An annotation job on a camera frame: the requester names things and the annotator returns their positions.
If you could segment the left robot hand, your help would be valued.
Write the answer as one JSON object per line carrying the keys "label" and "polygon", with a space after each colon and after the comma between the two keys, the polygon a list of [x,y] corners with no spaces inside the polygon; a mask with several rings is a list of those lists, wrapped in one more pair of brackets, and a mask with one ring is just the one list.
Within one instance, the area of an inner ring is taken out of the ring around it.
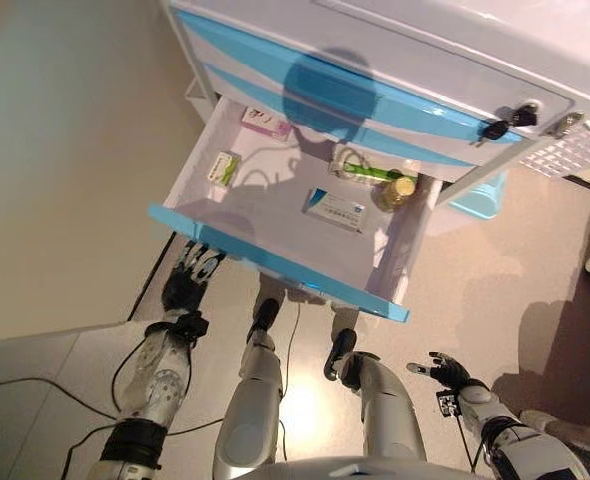
{"label": "left robot hand", "polygon": [[164,311],[196,311],[211,277],[225,258],[225,252],[189,240],[164,285],[161,295]]}

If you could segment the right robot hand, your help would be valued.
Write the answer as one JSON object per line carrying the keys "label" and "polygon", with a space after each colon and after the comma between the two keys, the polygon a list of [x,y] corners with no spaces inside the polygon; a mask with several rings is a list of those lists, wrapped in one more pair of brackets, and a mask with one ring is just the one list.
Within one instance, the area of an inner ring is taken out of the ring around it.
{"label": "right robot hand", "polygon": [[428,355],[432,360],[431,365],[410,362],[406,365],[407,370],[430,377],[451,390],[460,390],[469,381],[469,372],[451,356],[435,351],[430,351]]}

